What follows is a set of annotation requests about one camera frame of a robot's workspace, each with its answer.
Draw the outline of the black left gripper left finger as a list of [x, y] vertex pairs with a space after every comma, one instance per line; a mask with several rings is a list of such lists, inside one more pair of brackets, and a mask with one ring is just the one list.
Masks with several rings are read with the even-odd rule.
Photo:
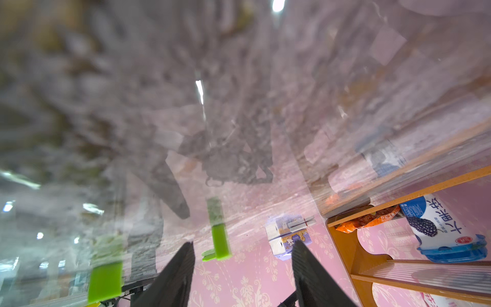
[[193, 243], [185, 243], [132, 306], [188, 306], [195, 265]]

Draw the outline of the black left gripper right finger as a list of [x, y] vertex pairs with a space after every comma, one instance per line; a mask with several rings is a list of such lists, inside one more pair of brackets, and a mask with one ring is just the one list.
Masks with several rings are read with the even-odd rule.
[[294, 244], [292, 269], [299, 306], [356, 307], [302, 241]]

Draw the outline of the green usb drive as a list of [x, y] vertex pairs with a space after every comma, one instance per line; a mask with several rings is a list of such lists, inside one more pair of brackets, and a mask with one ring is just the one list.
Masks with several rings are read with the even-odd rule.
[[123, 287], [123, 262], [98, 266], [92, 270], [88, 286], [88, 304], [118, 297]]
[[212, 227], [212, 240], [214, 248], [202, 253], [203, 262], [212, 260], [224, 261], [232, 257], [226, 225], [224, 223]]

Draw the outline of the green usb drive front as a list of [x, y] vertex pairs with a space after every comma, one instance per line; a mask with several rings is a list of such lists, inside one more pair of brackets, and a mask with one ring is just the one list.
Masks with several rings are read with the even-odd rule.
[[118, 297], [123, 287], [123, 262], [98, 266], [92, 270], [88, 286], [88, 304]]

